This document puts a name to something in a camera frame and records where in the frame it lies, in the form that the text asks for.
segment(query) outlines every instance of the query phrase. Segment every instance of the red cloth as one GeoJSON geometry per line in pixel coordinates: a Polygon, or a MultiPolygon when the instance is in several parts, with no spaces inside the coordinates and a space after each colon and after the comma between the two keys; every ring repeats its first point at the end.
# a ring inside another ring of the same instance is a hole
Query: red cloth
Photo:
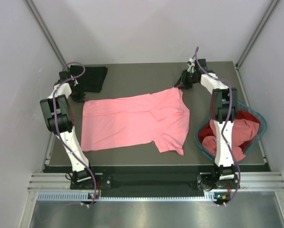
{"type": "MultiPolygon", "coordinates": [[[[241,120],[241,119],[246,119],[246,120],[250,120],[253,122],[256,122],[259,124],[260,126],[260,121],[253,116],[252,114],[250,114],[249,112],[246,111],[238,111],[238,115],[236,117],[237,120],[241,120]]],[[[207,136],[214,136],[213,130],[211,129],[209,123],[203,128],[202,131],[199,132],[198,134],[198,139],[199,142],[202,144],[203,140],[205,137],[207,136]]],[[[239,147],[244,150],[244,148],[249,144],[250,141],[246,141],[243,144],[241,144],[239,147]]]]}
{"type": "MultiPolygon", "coordinates": [[[[210,120],[209,126],[213,130],[215,136],[205,137],[202,142],[202,145],[208,152],[210,152],[213,156],[216,157],[217,132],[214,120],[210,120]]],[[[244,142],[253,139],[258,133],[258,129],[259,129],[259,123],[246,119],[241,119],[241,120],[235,119],[234,126],[232,128],[232,150],[233,150],[233,155],[236,158],[236,161],[241,161],[245,157],[242,149],[239,146],[242,145],[244,142]]]]}

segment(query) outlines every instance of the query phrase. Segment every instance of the black cloth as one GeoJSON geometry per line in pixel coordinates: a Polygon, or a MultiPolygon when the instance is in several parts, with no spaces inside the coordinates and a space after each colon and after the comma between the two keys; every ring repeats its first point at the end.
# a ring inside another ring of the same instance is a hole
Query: black cloth
{"type": "MultiPolygon", "coordinates": [[[[85,73],[77,79],[78,84],[83,92],[96,92],[102,90],[108,68],[105,66],[86,66],[85,73]]],[[[81,66],[71,65],[70,73],[73,76],[79,75],[83,71],[81,66]]]]}

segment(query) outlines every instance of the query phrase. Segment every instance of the t-shirt sleeve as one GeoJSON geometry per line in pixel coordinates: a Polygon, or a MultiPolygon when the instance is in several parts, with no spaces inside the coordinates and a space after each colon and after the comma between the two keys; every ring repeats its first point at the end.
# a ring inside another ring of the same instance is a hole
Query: t-shirt sleeve
{"type": "Polygon", "coordinates": [[[163,133],[158,134],[153,141],[155,142],[160,153],[166,151],[176,151],[180,155],[184,155],[183,144],[187,136],[188,129],[170,128],[163,133]]]}

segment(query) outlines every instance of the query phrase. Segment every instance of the laundry basket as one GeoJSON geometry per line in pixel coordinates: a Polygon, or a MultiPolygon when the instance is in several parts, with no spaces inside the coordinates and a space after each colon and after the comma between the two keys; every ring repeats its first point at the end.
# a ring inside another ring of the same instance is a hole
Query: laundry basket
{"type": "MultiPolygon", "coordinates": [[[[254,117],[256,117],[259,122],[260,122],[260,126],[258,129],[258,133],[257,135],[249,142],[249,144],[243,149],[243,154],[246,156],[249,154],[249,152],[257,145],[258,141],[261,139],[261,137],[263,136],[263,134],[266,131],[267,125],[266,125],[266,121],[263,118],[262,115],[260,115],[258,112],[255,112],[253,109],[251,109],[250,107],[246,106],[244,102],[242,101],[238,101],[238,110],[239,111],[247,111],[250,114],[252,114],[254,117]]],[[[200,149],[203,151],[203,153],[209,157],[210,159],[212,159],[213,161],[215,160],[215,156],[213,156],[209,151],[207,151],[204,146],[201,144],[201,142],[199,141],[198,135],[199,133],[205,128],[205,126],[209,123],[209,121],[211,120],[210,116],[207,117],[207,119],[200,125],[200,127],[197,129],[196,133],[195,133],[195,141],[198,145],[198,147],[200,147],[200,149]]]]}

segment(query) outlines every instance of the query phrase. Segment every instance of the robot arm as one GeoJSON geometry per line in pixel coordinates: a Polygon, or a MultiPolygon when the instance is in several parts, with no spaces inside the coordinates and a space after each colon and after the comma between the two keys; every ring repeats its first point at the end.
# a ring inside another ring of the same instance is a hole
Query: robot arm
{"type": "Polygon", "coordinates": [[[188,62],[188,70],[183,70],[175,87],[189,89],[193,87],[193,84],[200,83],[212,95],[210,115],[214,120],[217,136],[217,154],[212,179],[215,182],[222,180],[235,180],[236,175],[234,161],[227,144],[232,146],[232,128],[237,115],[237,90],[232,88],[233,103],[230,104],[229,88],[221,81],[217,80],[218,77],[213,71],[207,69],[205,59],[200,59],[199,63],[206,69],[209,75],[205,74],[198,67],[196,62],[193,62],[193,60],[190,59],[188,62]],[[232,107],[231,116],[223,131],[224,137],[228,142],[227,143],[222,137],[222,128],[225,125],[230,105],[232,107]]]}
{"type": "MultiPolygon", "coordinates": [[[[40,107],[46,122],[46,126],[48,130],[50,132],[53,132],[56,136],[57,132],[54,120],[53,93],[58,87],[58,85],[59,83],[54,86],[53,92],[48,98],[40,101],[40,107]]],[[[75,154],[85,165],[89,167],[89,161],[83,154],[77,137],[75,135],[74,117],[72,115],[71,108],[68,104],[68,97],[72,95],[71,86],[75,85],[77,85],[77,82],[73,82],[73,84],[62,84],[55,94],[55,99],[57,105],[58,127],[60,131],[61,140],[71,149],[70,151],[68,148],[65,147],[72,164],[72,180],[75,183],[80,183],[82,181],[91,179],[91,176],[88,170],[86,170],[86,167],[73,156],[73,154],[75,154]]]]}

